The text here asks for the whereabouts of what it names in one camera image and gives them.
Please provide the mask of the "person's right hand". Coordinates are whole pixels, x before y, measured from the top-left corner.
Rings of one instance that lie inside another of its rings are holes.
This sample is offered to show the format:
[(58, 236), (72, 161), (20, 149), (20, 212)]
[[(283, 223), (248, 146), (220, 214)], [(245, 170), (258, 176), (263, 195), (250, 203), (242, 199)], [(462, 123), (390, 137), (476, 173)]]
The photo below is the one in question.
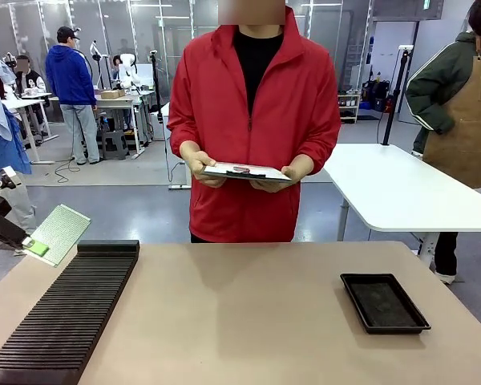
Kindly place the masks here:
[(183, 160), (189, 167), (194, 179), (201, 184), (210, 188), (220, 188), (225, 183), (226, 179), (223, 177), (208, 176), (204, 173), (206, 167), (216, 165), (216, 161), (206, 152), (190, 151), (189, 154), (183, 155)]

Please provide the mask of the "person's left hand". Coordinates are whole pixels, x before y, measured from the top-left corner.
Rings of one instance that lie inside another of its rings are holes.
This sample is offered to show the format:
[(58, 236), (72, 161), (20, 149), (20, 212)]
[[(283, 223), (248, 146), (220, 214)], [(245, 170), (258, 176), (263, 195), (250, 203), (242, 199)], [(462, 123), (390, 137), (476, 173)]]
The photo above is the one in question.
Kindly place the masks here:
[(301, 181), (312, 171), (313, 160), (305, 154), (300, 154), (296, 156), (289, 165), (284, 166), (281, 169), (281, 172), (287, 176), (290, 181), (276, 182), (273, 180), (251, 180), (249, 183), (256, 190), (261, 190), (267, 193), (278, 193)]

